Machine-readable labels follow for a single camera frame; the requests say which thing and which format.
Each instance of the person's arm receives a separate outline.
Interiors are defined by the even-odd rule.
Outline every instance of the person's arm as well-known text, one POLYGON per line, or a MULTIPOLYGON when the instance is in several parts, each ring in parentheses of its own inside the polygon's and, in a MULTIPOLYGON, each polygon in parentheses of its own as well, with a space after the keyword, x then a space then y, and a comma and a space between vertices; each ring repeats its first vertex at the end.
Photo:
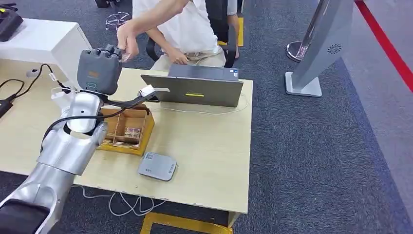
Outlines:
POLYGON ((190 0, 161 0, 154 8, 127 21, 117 32, 118 47, 132 57, 139 53, 136 37, 182 12, 190 0))
POLYGON ((190 0, 161 0, 154 8, 131 19, 136 35, 146 32, 181 13, 190 0))
POLYGON ((180 50, 173 47, 159 31, 158 28, 152 28, 146 32, 152 40, 156 42, 165 53, 168 55, 171 62, 176 64, 186 65, 188 64, 188 58, 180 50))

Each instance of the chair armrest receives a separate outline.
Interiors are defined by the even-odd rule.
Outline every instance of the chair armrest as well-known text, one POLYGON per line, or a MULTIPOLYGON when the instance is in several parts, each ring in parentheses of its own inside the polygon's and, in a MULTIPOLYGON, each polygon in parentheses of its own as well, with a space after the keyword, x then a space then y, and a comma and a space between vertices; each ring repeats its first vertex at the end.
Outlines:
POLYGON ((153 61, 158 61, 159 56, 155 52, 155 41, 149 37, 148 43, 146 44, 146 53, 153 61))
POLYGON ((226 53, 226 63, 225 67, 232 67, 235 62, 235 53, 237 51, 237 38, 235 35, 235 28, 232 25, 229 25, 228 30, 228 51, 226 53))

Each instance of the wooden box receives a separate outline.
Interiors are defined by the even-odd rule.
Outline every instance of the wooden box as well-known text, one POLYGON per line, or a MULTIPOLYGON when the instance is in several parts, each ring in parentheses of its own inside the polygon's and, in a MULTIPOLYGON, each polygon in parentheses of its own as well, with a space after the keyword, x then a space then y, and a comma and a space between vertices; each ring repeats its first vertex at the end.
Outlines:
MULTIPOLYGON (((103 115, 117 111, 119 109, 101 109, 103 115)), ((144 104, 125 110, 105 121, 108 123, 108 133, 98 149, 139 156, 145 153, 155 122, 152 113, 144 104)))

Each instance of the red stripe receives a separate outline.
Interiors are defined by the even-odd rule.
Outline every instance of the red stripe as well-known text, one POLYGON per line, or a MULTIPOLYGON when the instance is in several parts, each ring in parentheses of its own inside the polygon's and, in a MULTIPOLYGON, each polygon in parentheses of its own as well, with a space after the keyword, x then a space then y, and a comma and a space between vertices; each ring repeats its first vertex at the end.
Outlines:
POLYGON ((375 20, 372 12, 367 7, 366 3, 363 0, 356 0, 355 1, 358 9, 360 10, 361 14, 364 16, 364 19, 367 21, 367 24, 370 26, 375 38, 380 43, 381 47, 383 48, 384 52, 389 57, 390 61, 393 63, 393 66, 399 72, 401 77, 403 78, 404 82, 413 92, 413 73, 407 64, 403 61, 400 54, 397 52, 393 44, 390 42, 389 38, 384 33, 383 29, 381 29, 378 22, 375 20))

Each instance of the white shirt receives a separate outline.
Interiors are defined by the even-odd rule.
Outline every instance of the white shirt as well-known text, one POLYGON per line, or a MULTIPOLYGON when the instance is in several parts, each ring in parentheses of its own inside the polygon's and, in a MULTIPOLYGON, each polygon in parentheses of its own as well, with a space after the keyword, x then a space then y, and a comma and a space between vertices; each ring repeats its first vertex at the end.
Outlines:
MULTIPOLYGON (((160 0, 133 0, 133 17, 153 8, 160 0)), ((182 53, 217 53, 217 37, 208 19, 205 0, 192 0, 182 13, 158 26, 167 42, 182 53)))

